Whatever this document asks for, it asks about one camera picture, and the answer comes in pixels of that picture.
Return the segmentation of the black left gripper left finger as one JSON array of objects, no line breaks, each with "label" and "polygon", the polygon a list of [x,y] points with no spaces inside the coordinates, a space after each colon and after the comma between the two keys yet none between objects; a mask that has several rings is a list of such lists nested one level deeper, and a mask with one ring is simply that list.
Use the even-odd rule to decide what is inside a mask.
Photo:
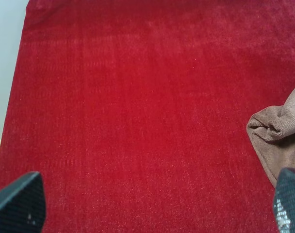
[{"label": "black left gripper left finger", "polygon": [[27,172],[0,190],[0,233],[40,233],[45,219],[40,172]]}]

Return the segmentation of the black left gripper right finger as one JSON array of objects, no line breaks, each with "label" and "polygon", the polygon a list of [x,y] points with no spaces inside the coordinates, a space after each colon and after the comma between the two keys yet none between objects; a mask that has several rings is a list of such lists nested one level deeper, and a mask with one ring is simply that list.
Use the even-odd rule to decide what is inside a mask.
[{"label": "black left gripper right finger", "polygon": [[274,193],[273,212],[280,233],[295,233],[295,169],[283,168]]}]

